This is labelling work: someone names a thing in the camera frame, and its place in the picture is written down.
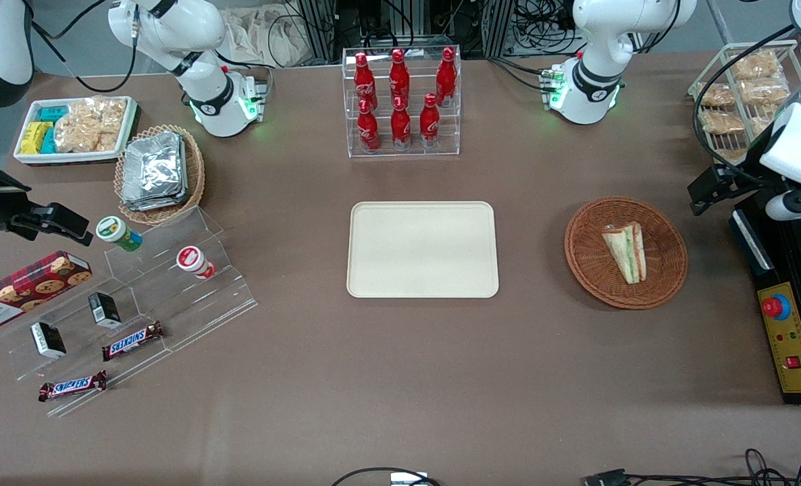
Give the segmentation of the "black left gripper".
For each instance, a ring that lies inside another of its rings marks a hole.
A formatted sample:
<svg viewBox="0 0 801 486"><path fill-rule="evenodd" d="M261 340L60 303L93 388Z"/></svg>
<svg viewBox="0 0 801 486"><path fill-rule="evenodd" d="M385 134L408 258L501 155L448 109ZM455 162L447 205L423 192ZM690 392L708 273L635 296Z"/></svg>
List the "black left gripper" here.
<svg viewBox="0 0 801 486"><path fill-rule="evenodd" d="M691 212L699 216L717 203L736 200L758 191L774 196L783 193L786 188L787 182L781 175L761 165L746 168L712 165L695 178L687 190L691 198Z"/></svg>

